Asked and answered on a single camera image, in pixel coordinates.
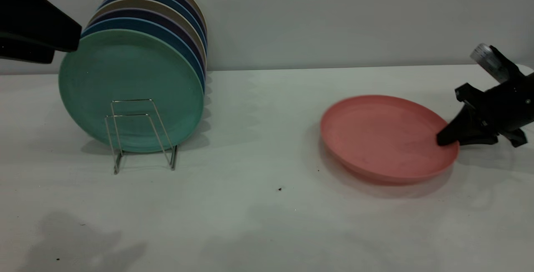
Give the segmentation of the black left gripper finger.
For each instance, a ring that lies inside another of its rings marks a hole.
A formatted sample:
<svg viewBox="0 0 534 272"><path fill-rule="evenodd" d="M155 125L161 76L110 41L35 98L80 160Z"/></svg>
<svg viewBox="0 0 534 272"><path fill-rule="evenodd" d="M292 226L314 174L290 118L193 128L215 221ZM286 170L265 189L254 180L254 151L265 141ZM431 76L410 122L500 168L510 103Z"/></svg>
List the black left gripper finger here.
<svg viewBox="0 0 534 272"><path fill-rule="evenodd" d="M0 31L2 38L73 52L82 27L48 0L0 0Z"/></svg>
<svg viewBox="0 0 534 272"><path fill-rule="evenodd" d="M50 64L55 56L55 39L9 37L0 38L0 57L6 60Z"/></svg>

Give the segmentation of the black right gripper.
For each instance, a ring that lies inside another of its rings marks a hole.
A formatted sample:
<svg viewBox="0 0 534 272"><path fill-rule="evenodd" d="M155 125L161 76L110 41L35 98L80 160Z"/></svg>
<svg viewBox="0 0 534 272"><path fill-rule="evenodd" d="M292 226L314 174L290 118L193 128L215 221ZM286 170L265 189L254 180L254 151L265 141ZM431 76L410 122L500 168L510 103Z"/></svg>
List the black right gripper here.
<svg viewBox="0 0 534 272"><path fill-rule="evenodd" d="M533 91L532 73L486 91L461 85L455 93L464 106L436 135L437 144L494 145L501 135L513 147L525 145L528 140L521 128L533 122Z"/></svg>

